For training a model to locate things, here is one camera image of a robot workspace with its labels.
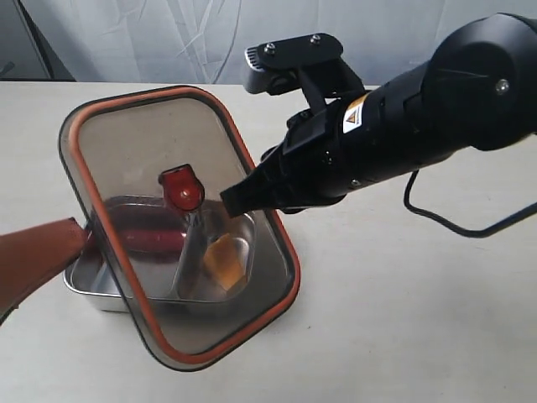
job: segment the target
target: food container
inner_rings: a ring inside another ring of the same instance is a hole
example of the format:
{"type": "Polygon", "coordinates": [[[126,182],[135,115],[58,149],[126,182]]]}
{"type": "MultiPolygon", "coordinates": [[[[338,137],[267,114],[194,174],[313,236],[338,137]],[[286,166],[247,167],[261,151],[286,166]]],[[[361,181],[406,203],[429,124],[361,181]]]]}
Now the food container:
{"type": "Polygon", "coordinates": [[[87,103],[65,120],[60,156],[91,234],[65,283],[129,312],[162,364],[206,368],[294,301],[300,266],[277,214],[230,218],[222,206],[253,162],[211,94],[175,86],[87,103]],[[177,208],[162,181],[185,167],[202,187],[196,209],[177,208]]]}

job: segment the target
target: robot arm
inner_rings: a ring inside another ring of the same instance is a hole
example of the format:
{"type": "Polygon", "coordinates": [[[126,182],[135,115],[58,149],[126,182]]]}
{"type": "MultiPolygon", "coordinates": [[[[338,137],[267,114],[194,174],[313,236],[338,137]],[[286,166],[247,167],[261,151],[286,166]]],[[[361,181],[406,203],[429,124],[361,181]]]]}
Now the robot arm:
{"type": "MultiPolygon", "coordinates": [[[[269,150],[222,201],[231,216],[274,208],[286,213],[338,203],[348,193],[417,172],[466,147],[508,147],[537,131],[537,20],[495,14],[451,34],[424,64],[367,92],[326,34],[247,50],[252,93],[302,89],[310,108],[288,122],[269,150]]],[[[534,214],[537,206],[486,231],[534,214]]]]}

